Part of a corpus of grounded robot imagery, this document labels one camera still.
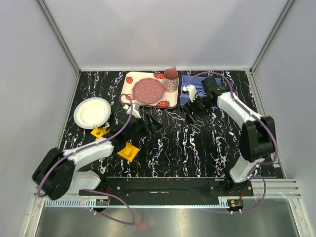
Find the metal crucible tongs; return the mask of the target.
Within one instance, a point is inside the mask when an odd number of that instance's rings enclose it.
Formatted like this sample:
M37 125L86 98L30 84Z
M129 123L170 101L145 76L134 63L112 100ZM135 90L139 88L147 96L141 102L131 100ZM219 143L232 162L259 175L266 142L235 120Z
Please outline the metal crucible tongs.
M204 127L204 122L201 120L197 120L196 122L190 122L189 120L186 120L185 118L181 117L180 115L174 113L174 112L169 112L168 110L164 110L164 112L170 116L172 119L181 121L181 122L185 122L186 125L191 126L192 128L194 128L198 134L201 133L201 128Z

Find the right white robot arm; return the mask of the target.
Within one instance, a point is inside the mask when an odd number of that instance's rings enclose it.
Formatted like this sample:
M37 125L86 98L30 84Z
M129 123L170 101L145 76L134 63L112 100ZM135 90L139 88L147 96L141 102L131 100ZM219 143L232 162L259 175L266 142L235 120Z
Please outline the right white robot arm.
M246 185L251 173L259 165L270 165L267 157L277 153L275 121L271 116L264 117L249 109L229 88L220 87L215 78L208 77L201 81L203 95L193 84L186 84L182 91L189 100L183 106L186 119L196 122L211 107L218 107L226 112L240 127L240 156L235 165L226 174L224 190L228 195L237 195Z

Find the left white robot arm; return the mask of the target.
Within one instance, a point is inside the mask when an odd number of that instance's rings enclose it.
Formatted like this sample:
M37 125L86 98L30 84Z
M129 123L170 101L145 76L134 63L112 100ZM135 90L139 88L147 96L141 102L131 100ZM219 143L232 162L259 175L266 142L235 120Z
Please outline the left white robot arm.
M98 176L89 182L81 181L90 173L79 169L121 151L133 138L154 135L162 128L163 124L148 113L144 118L129 115L125 123L113 126L96 141L74 149L50 149L32 175L32 180L38 185L38 196L43 196L40 192L44 191L51 200L57 200L70 189L90 189L95 195L102 195L107 188L106 182Z

